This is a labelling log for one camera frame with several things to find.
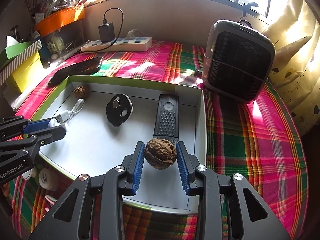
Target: metal screw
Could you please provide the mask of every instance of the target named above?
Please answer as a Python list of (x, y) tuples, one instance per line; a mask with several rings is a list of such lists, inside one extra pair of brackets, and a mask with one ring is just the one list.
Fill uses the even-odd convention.
[(197, 167), (197, 170), (198, 170), (198, 171), (206, 171), (206, 170), (207, 170), (207, 167), (204, 166), (204, 165), (199, 165), (199, 166)]
[(113, 108), (117, 108), (119, 105), (120, 105), (120, 102), (118, 100), (115, 100), (112, 103)]
[(234, 177), (236, 180), (241, 180), (241, 179), (243, 179), (243, 176), (242, 176), (240, 173), (236, 173), (235, 175), (233, 175), (233, 177)]
[(84, 180), (86, 180), (86, 179), (88, 179), (88, 175), (87, 175), (87, 174), (81, 174), (81, 175), (79, 176), (79, 180), (81, 180), (81, 181), (84, 181)]
[(117, 172), (124, 171), (124, 166), (122, 166), (122, 165), (116, 166), (116, 171)]

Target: blue gripper pad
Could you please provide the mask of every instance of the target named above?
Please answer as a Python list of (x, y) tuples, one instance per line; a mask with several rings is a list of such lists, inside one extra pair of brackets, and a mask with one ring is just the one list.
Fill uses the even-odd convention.
[(186, 192), (186, 195), (188, 195), (190, 190), (189, 175), (188, 175), (189, 173), (188, 173), (186, 162), (184, 160), (182, 150), (179, 144), (176, 145), (176, 150), (177, 150), (177, 162), (178, 162), (182, 187)]
[(35, 131), (47, 129), (49, 122), (51, 119), (39, 120), (36, 122), (29, 123), (25, 129), (23, 129), (23, 133), (30, 134)]
[(137, 193), (137, 190), (139, 189), (139, 185), (140, 185), (143, 162), (144, 162), (144, 148), (145, 148), (145, 145), (144, 143), (142, 143), (140, 147), (137, 163), (133, 172), (132, 193), (134, 195)]

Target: black grille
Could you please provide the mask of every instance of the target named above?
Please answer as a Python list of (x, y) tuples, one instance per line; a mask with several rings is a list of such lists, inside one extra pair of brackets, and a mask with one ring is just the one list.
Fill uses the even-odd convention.
[(174, 136), (175, 112), (161, 111), (160, 135)]
[(218, 35), (212, 58), (210, 85), (245, 101), (256, 97), (271, 63), (267, 49), (229, 32)]

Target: orange container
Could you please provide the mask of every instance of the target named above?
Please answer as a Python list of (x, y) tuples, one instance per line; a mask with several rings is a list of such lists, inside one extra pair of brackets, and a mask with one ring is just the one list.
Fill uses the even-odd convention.
[(63, 26), (72, 22), (83, 19), (84, 5), (77, 5), (72, 8), (59, 10), (43, 19), (35, 26), (35, 31), (39, 32), (42, 37), (54, 32)]

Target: white usb cable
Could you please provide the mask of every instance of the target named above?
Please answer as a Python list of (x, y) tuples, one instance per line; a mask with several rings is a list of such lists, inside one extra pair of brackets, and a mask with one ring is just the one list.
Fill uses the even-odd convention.
[(84, 106), (84, 100), (81, 98), (77, 101), (75, 106), (70, 110), (65, 110), (61, 114), (57, 115), (55, 119), (57, 119), (58, 123), (64, 124), (68, 123), (74, 116), (76, 116)]

